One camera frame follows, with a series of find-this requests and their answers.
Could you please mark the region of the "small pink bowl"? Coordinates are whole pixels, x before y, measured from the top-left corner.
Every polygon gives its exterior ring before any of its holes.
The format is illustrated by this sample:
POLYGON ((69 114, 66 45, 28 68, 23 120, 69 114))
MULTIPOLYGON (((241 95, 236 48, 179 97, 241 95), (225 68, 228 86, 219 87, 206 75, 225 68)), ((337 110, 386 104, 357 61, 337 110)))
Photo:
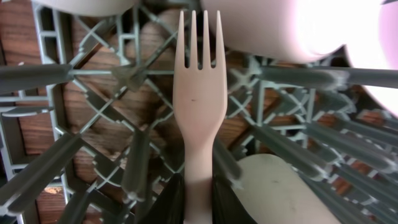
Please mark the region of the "small pink bowl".
POLYGON ((347 44, 374 0, 202 0, 212 29, 221 15, 230 49, 292 63, 324 58, 347 44))

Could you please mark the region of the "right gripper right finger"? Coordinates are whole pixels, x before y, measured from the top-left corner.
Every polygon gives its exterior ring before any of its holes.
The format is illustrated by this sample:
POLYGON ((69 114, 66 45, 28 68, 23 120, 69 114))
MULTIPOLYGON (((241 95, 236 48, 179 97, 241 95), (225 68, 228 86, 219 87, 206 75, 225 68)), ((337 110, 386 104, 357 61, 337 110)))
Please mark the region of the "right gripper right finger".
POLYGON ((213 176, 211 197, 214 224, 257 224, 222 175, 213 176))

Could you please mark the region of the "pink plate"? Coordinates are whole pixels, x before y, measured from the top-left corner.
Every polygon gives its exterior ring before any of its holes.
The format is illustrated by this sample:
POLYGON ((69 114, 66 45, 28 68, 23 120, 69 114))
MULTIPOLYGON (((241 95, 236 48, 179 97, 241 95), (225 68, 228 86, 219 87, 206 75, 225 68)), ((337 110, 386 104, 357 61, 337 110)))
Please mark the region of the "pink plate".
POLYGON ((397 70, 397 1, 356 1, 345 47, 354 68, 397 70))

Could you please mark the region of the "small white cup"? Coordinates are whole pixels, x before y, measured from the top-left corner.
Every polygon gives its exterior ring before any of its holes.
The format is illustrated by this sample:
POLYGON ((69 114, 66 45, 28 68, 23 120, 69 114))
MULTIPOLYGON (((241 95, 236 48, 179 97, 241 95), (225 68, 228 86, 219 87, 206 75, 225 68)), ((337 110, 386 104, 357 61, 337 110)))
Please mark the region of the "small white cup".
POLYGON ((238 161, 241 187, 234 192, 260 224, 338 224, 338 219, 281 158, 256 154, 238 161))

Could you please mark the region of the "white plastic fork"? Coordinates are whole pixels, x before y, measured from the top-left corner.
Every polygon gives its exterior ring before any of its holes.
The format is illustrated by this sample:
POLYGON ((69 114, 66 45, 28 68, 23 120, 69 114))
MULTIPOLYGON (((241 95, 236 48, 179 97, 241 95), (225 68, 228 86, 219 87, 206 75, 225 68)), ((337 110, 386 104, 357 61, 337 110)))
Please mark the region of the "white plastic fork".
POLYGON ((186 224, 212 223, 213 143, 228 105, 221 16, 216 16, 215 63, 211 63, 208 13, 203 13, 203 61, 198 61, 197 15, 192 14, 190 56, 185 56, 184 14, 175 53, 173 108, 185 146, 186 224))

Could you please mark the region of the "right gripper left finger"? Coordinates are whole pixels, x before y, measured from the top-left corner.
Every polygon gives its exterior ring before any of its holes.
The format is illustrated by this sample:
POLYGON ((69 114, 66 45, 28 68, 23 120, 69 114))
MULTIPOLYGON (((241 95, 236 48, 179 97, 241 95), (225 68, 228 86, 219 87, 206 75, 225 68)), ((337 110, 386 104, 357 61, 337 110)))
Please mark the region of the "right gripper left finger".
POLYGON ((139 224, 183 224, 184 210, 184 178, 174 174, 139 224))

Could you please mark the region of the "white bowl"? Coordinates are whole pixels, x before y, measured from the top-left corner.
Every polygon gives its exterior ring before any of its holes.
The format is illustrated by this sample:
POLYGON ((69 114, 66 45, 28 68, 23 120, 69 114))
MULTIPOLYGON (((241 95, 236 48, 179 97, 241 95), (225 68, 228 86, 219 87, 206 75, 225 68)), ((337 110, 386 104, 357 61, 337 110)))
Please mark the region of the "white bowl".
POLYGON ((32 0, 37 4, 81 16, 113 16, 132 8, 139 0, 32 0))

